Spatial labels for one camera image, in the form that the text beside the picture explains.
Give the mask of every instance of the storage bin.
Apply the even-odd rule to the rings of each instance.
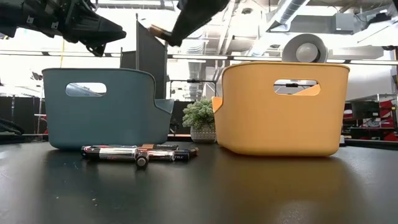
[[[349,68],[325,63],[250,62],[222,76],[213,98],[218,144],[255,156],[329,156],[339,148]],[[277,80],[315,80],[294,95]]]
[[[174,101],[154,99],[151,74],[131,69],[53,68],[44,70],[43,76],[53,147],[80,150],[99,144],[167,141]],[[106,93],[98,95],[75,83],[102,83]]]

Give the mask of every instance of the yellow storage bin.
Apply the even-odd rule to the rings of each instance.
[[[339,148],[349,68],[325,63],[250,62],[225,69],[213,98],[218,144],[255,156],[329,156]],[[294,95],[277,80],[316,80]]]

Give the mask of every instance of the blue-gray storage bin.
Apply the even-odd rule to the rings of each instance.
[[[174,101],[154,99],[151,74],[119,68],[51,68],[43,70],[43,76],[53,147],[79,150],[99,144],[167,141]],[[71,83],[102,83],[106,93],[99,95]]]

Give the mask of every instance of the bin rim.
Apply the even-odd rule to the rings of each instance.
[[[340,64],[334,64],[334,63],[318,63],[318,62],[313,62],[313,63],[305,63],[305,62],[244,62],[244,63],[239,63],[236,65],[230,65],[226,67],[223,71],[223,73],[228,70],[229,68],[234,68],[238,66],[243,66],[243,65],[255,65],[255,64],[267,64],[267,65],[308,65],[308,66],[328,66],[328,67],[341,67],[345,68],[348,71],[350,71],[350,68],[346,65],[340,65]]]

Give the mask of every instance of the potted plant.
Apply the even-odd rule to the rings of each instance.
[[[214,143],[216,141],[213,107],[210,100],[200,100],[189,104],[183,110],[183,126],[191,127],[194,142]]]

